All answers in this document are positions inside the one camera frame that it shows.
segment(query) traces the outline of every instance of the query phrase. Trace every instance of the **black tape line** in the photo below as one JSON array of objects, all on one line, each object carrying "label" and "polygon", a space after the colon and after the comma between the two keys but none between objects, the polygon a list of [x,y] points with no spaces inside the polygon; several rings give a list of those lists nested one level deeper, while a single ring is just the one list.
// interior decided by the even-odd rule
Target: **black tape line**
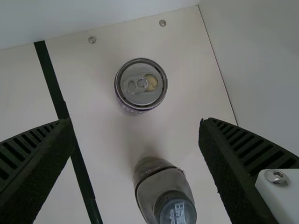
[{"label": "black tape line", "polygon": [[[69,118],[70,115],[59,88],[46,43],[45,41],[39,41],[35,42],[34,46],[43,70],[44,77],[46,79],[56,114],[59,119]],[[76,141],[75,149],[71,155],[71,161],[91,223],[103,224],[78,141]]]}]

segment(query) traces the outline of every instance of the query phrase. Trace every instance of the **pull tab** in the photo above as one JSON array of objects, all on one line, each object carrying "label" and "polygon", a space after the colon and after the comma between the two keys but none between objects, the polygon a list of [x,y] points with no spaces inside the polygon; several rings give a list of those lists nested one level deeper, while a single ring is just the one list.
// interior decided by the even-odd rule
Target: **pull tab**
[{"label": "pull tab", "polygon": [[145,92],[149,86],[149,82],[146,77],[132,77],[124,82],[124,86],[129,93],[137,94]]}]

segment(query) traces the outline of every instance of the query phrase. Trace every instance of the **purple can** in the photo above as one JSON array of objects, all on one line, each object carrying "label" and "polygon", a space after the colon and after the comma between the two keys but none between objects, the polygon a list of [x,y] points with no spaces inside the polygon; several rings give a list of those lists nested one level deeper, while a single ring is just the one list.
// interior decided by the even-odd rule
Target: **purple can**
[{"label": "purple can", "polygon": [[167,86],[162,67],[147,58],[125,63],[114,80],[119,104],[131,113],[144,113],[157,107],[165,98]]}]

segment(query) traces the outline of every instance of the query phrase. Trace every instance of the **can lid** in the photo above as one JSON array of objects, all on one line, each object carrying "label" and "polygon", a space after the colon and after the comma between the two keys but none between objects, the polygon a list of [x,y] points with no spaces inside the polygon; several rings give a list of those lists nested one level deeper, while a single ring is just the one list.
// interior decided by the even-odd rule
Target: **can lid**
[{"label": "can lid", "polygon": [[156,202],[155,216],[159,224],[196,224],[196,209],[180,191],[164,193]]},{"label": "can lid", "polygon": [[136,106],[154,104],[167,87],[163,69],[146,58],[126,63],[118,73],[118,81],[123,97]]}]

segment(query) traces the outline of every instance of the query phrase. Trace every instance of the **screw head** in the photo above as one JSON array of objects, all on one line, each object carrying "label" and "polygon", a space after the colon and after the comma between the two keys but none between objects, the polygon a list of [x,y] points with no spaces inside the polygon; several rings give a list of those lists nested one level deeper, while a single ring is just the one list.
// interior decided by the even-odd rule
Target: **screw head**
[{"label": "screw head", "polygon": [[88,38],[88,42],[90,42],[90,43],[96,43],[96,41],[97,41],[97,38],[95,36],[90,36]]},{"label": "screw head", "polygon": [[268,181],[280,187],[288,186],[290,183],[287,175],[276,169],[268,169],[265,172],[265,177]]},{"label": "screw head", "polygon": [[160,20],[159,22],[161,27],[165,27],[166,26],[166,21],[165,20]]}]

